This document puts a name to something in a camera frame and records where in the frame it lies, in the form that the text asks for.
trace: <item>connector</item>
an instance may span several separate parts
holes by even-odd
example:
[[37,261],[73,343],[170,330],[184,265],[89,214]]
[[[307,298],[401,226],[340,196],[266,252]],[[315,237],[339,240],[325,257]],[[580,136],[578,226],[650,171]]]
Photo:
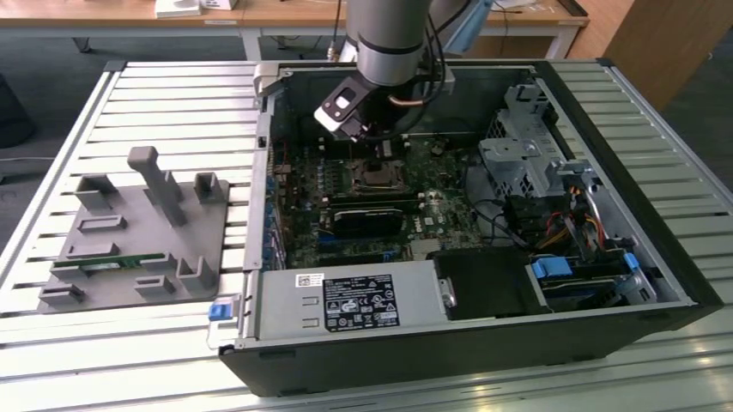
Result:
[[327,59],[328,62],[333,63],[339,61],[339,52],[335,50],[335,42],[332,40],[331,44],[328,45]]
[[208,321],[218,322],[233,319],[234,314],[238,313],[240,301],[238,295],[216,299],[208,307]]

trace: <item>paper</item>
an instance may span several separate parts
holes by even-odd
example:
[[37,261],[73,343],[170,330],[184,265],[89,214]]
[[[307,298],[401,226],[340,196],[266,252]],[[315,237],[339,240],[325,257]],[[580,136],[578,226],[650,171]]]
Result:
[[197,0],[156,0],[156,18],[200,15]]
[[491,4],[491,10],[501,11],[501,8],[509,9],[511,7],[528,6],[533,3],[536,3],[536,0],[493,0],[493,4]]

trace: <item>white label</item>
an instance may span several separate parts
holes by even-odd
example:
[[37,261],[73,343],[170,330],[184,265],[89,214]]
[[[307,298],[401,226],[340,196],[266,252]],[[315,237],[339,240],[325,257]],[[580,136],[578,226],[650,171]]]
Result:
[[233,26],[237,24],[236,20],[204,20],[204,24],[213,24],[218,26]]
[[393,319],[395,317],[397,316],[397,313],[396,312],[384,312],[379,315],[379,317],[376,317],[375,315],[375,318],[379,318],[379,319]]
[[309,286],[323,286],[321,273],[304,273],[294,276],[296,288],[307,288]]

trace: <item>blue latch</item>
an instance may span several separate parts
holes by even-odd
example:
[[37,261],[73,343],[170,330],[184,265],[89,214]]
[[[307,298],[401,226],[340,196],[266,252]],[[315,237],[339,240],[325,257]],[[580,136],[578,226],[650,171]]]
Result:
[[531,270],[535,272],[536,279],[542,279],[543,277],[572,275],[570,264],[563,257],[537,258],[531,264]]
[[233,308],[230,303],[216,303],[208,307],[208,320],[214,322],[217,320],[229,320],[232,317]]
[[640,267],[639,261],[636,260],[636,257],[632,253],[624,253],[623,254],[623,260],[626,261],[626,264],[628,265],[628,269],[631,272],[635,272],[636,269]]

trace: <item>table leg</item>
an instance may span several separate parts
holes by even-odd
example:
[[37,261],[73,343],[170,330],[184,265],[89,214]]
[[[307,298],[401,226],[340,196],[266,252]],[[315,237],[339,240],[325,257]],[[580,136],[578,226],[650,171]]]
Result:
[[76,45],[80,53],[88,53],[92,51],[88,37],[72,37],[70,39],[73,40],[73,44]]
[[551,40],[550,48],[547,49],[546,58],[564,58],[570,51],[570,46],[575,40],[578,26],[566,26],[559,28],[559,33]]
[[257,27],[241,27],[238,33],[246,60],[258,62],[261,60],[260,29]]

